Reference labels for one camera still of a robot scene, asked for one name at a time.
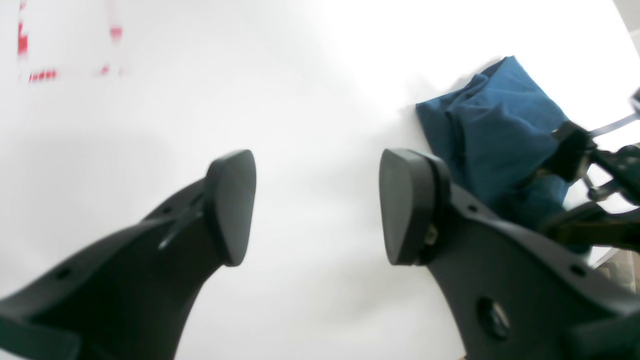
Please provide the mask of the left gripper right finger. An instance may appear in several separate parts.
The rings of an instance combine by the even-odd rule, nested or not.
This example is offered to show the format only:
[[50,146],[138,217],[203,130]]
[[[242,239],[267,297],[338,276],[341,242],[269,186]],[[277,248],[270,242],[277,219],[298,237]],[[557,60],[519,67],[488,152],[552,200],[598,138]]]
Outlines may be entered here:
[[379,198],[388,261],[427,267],[468,360],[639,358],[639,296],[500,219],[440,158],[384,150]]

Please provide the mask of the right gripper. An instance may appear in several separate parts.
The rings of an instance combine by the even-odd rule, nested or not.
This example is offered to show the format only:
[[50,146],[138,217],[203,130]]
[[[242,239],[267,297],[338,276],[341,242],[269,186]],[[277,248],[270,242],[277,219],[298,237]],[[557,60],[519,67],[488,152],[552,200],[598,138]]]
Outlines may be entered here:
[[[620,130],[639,120],[640,91],[630,97],[633,114],[621,120],[587,131],[572,121],[565,121],[552,133],[557,142],[553,155],[542,164],[544,173],[558,176],[567,183],[582,178],[590,201],[544,220],[538,232],[564,246],[601,246],[640,251],[640,210],[610,213],[598,203],[614,194],[626,202],[640,205],[640,148],[638,143],[622,146],[616,152],[597,148],[594,138]],[[594,185],[586,170],[596,164],[611,180]]]

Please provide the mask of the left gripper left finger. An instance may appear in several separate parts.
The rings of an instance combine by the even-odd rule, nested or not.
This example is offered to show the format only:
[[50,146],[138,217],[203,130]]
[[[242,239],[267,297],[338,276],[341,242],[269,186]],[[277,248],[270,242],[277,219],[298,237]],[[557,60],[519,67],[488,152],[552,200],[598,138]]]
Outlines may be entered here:
[[173,360],[205,282],[242,264],[257,187],[251,150],[140,222],[78,251],[1,300],[1,349],[21,360]]

